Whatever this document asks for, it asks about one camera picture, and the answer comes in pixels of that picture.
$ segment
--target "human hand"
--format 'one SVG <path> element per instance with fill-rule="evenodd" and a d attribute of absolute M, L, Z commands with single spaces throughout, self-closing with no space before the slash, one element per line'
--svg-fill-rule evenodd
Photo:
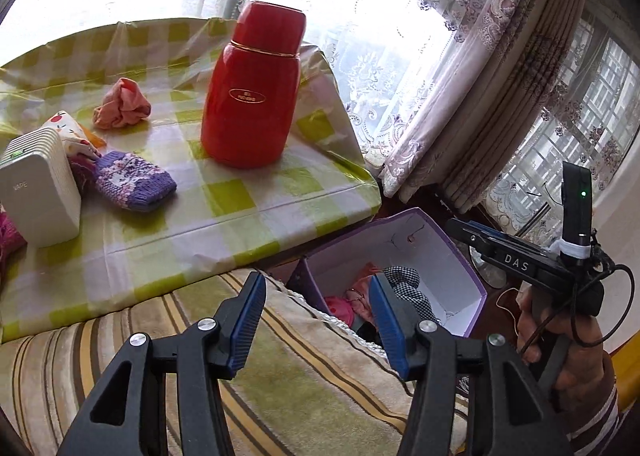
<path fill-rule="evenodd" d="M 518 321 L 518 350 L 522 349 L 538 327 L 531 312 L 531 303 L 532 290 L 528 288 L 520 301 L 522 314 Z M 540 322 L 544 321 L 550 313 L 551 309 L 546 308 L 542 312 Z M 597 341 L 602 337 L 598 321 L 593 317 L 577 315 L 575 324 L 580 339 L 585 342 Z M 546 330 L 558 335 L 567 335 L 573 340 L 569 311 L 563 310 L 551 319 L 546 325 Z M 574 409 L 579 406 L 601 382 L 604 376 L 603 353 L 601 344 L 594 348 L 583 348 L 575 342 L 571 343 L 564 366 L 554 386 L 560 393 L 562 409 Z M 538 362 L 541 355 L 539 346 L 533 343 L 522 358 L 525 362 L 533 363 Z"/>

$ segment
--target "cable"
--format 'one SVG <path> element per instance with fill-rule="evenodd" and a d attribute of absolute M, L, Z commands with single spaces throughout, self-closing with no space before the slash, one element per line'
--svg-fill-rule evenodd
<path fill-rule="evenodd" d="M 554 204 L 559 205 L 560 207 L 562 207 L 562 204 L 561 204 L 560 202 L 558 202 L 558 201 L 555 201 L 555 200 L 554 200 L 554 197 L 553 197 L 553 196 L 551 196 L 551 193 L 550 193 L 550 192 L 549 192 L 549 190 L 546 188 L 546 182 L 542 184 L 542 187 L 544 187 L 544 188 L 545 188 L 545 191 L 546 191 L 546 193 L 549 195 L 549 198 L 551 198 L 551 201 L 552 201 Z"/>
<path fill-rule="evenodd" d="M 615 265 L 613 267 L 613 271 L 611 272 L 611 274 L 615 273 L 616 271 L 623 271 L 624 273 L 626 273 L 627 276 L 629 276 L 629 283 L 631 286 L 629 301 L 628 303 L 626 303 L 625 312 L 622 314 L 622 317 L 620 318 L 620 320 L 616 323 L 616 325 L 611 329 L 609 333 L 607 333 L 604 337 L 602 337 L 602 339 L 598 341 L 584 342 L 582 339 L 580 339 L 580 336 L 578 335 L 578 328 L 575 325 L 575 314 L 576 314 L 576 306 L 578 301 L 578 293 L 576 292 L 577 285 L 574 285 L 574 291 L 572 292 L 572 300 L 571 300 L 571 332 L 574 334 L 574 340 L 578 344 L 580 344 L 580 346 L 582 346 L 583 348 L 593 348 L 599 344 L 602 344 L 604 341 L 609 340 L 611 336 L 616 332 L 616 330 L 620 328 L 620 325 L 622 325 L 622 323 L 626 319 L 626 316 L 629 313 L 629 310 L 631 309 L 631 305 L 634 302 L 634 294 L 636 293 L 636 280 L 634 279 L 634 274 L 631 272 L 631 269 L 626 265 Z"/>
<path fill-rule="evenodd" d="M 625 312 L 622 314 L 622 318 L 620 318 L 618 323 L 604 337 L 602 337 L 600 340 L 592 342 L 592 343 L 585 343 L 580 339 L 580 337 L 577 336 L 577 329 L 575 327 L 575 313 L 576 313 L 576 310 L 575 310 L 574 299 L 577 302 L 577 298 L 578 298 L 578 296 L 580 294 L 582 294 L 583 292 L 586 292 L 591 287 L 593 287 L 597 282 L 605 279 L 606 277 L 609 277 L 611 274 L 613 274 L 615 271 L 618 271 L 618 270 L 625 272 L 629 276 L 629 282 L 630 282 L 630 285 L 631 285 L 631 295 L 629 296 L 629 302 L 626 305 Z M 594 346 L 598 346 L 599 344 L 602 344 L 604 341 L 608 340 L 615 333 L 615 331 L 620 327 L 620 325 L 626 319 L 626 316 L 627 316 L 627 314 L 629 312 L 629 309 L 631 308 L 631 305 L 633 304 L 634 294 L 636 293 L 636 280 L 634 279 L 634 275 L 633 275 L 633 273 L 631 272 L 631 269 L 628 266 L 626 266 L 626 265 L 614 265 L 612 270 L 603 271 L 603 272 L 599 273 L 597 276 L 595 276 L 593 279 L 591 279 L 590 282 L 588 282 L 586 285 L 584 285 L 580 290 L 577 290 L 577 287 L 578 287 L 577 283 L 574 284 L 574 289 L 572 291 L 572 296 L 569 299 L 567 299 L 564 303 L 562 303 L 561 306 L 558 306 L 557 308 L 555 308 L 551 312 L 551 314 L 549 314 L 549 316 L 542 323 L 540 323 L 540 326 L 538 326 L 538 328 L 536 328 L 536 330 L 533 332 L 533 335 L 531 335 L 531 337 L 529 337 L 529 339 L 527 339 L 526 343 L 524 343 L 524 346 L 520 350 L 520 356 L 522 356 L 524 354 L 524 352 L 527 351 L 527 349 L 538 339 L 540 334 L 544 331 L 546 325 L 549 324 L 554 319 L 554 317 L 556 317 L 556 315 L 558 315 L 567 306 L 571 306 L 572 307 L 572 309 L 571 309 L 572 333 L 574 335 L 574 339 L 575 339 L 576 343 L 580 344 L 580 346 L 583 346 L 585 348 L 593 348 Z"/>
<path fill-rule="evenodd" d="M 511 315 L 511 318 L 513 319 L 513 331 L 516 332 L 516 337 L 518 336 L 518 321 L 516 321 L 516 316 L 513 314 L 513 312 L 507 308 L 506 306 L 501 306 L 498 303 L 500 303 L 500 299 L 502 299 L 502 296 L 507 293 L 507 292 L 511 292 L 511 290 L 515 290 L 516 292 L 519 292 L 520 290 L 518 289 L 506 289 L 504 292 L 502 292 L 499 296 L 498 299 L 495 300 L 495 306 L 497 306 L 500 309 L 503 309 L 504 311 L 508 312 L 509 315 Z"/>

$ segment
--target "yellow green checkered tablecloth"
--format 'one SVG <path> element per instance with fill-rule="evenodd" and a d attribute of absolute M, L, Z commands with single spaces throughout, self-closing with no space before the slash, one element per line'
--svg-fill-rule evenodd
<path fill-rule="evenodd" d="M 208 159 L 200 119 L 234 23 L 180 18 L 86 30 L 0 69 L 0 129 L 31 131 L 59 110 L 91 127 L 119 77 L 152 104 L 148 121 L 97 133 L 107 149 L 165 168 L 177 196 L 150 214 L 82 200 L 69 242 L 16 253 L 0 295 L 2 340 L 70 325 L 162 295 L 371 216 L 380 206 L 322 52 L 301 49 L 302 80 L 279 162 L 241 171 Z"/>

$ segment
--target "striped fabric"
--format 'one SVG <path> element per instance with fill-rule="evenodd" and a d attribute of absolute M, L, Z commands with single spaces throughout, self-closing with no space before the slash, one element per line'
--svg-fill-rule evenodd
<path fill-rule="evenodd" d="M 100 373 L 133 332 L 164 337 L 211 315 L 249 271 L 210 277 L 97 319 L 0 345 L 0 406 L 36 456 L 53 455 Z M 394 455 L 413 386 L 385 359 L 268 278 L 246 367 L 220 393 L 238 455 Z M 180 454 L 175 378 L 167 379 L 170 453 Z M 456 397 L 452 452 L 467 401 Z"/>
<path fill-rule="evenodd" d="M 618 416 L 618 391 L 615 386 L 602 409 L 583 427 L 568 435 L 575 456 L 601 454 L 615 436 L 621 419 Z"/>

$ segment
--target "striped sleeve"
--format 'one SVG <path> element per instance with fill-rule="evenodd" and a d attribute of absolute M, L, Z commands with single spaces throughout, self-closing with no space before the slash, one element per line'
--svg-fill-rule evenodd
<path fill-rule="evenodd" d="M 593 398 L 578 409 L 562 414 L 575 456 L 601 454 L 620 424 L 615 374 L 607 354 L 603 364 L 604 378 Z"/>

